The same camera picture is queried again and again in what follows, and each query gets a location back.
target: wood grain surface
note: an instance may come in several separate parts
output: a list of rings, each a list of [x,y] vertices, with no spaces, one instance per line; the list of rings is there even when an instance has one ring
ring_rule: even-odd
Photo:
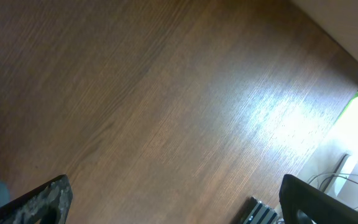
[[[68,174],[68,223],[227,223],[357,89],[287,1],[0,0],[0,179]]]

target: wooden desk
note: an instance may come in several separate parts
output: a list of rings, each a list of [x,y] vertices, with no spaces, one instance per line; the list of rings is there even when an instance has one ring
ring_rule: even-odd
[[[68,223],[227,223],[278,203],[357,89],[286,1],[0,0],[0,179],[68,174]]]

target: brown laminate surface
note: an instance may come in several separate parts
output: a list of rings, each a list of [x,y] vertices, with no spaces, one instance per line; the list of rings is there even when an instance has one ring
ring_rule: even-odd
[[[0,0],[0,179],[67,174],[68,223],[227,223],[357,89],[287,1]]]

